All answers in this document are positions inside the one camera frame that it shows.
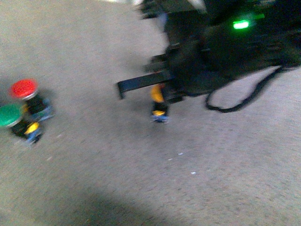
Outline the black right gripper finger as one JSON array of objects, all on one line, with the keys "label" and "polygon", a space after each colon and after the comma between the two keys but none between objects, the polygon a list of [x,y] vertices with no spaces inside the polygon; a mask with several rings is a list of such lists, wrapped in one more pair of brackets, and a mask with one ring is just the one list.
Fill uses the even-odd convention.
[{"label": "black right gripper finger", "polygon": [[117,82],[119,98],[124,99],[125,93],[172,80],[174,77],[167,71],[160,71],[144,76]]}]

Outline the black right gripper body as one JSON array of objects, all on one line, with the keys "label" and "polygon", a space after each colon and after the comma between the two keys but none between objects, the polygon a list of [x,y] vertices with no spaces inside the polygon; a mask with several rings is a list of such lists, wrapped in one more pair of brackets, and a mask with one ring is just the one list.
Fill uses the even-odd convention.
[{"label": "black right gripper body", "polygon": [[164,54],[150,68],[174,78],[159,83],[165,102],[211,93],[257,71],[275,73],[301,64],[298,0],[144,0],[145,19],[158,19],[167,34]]}]

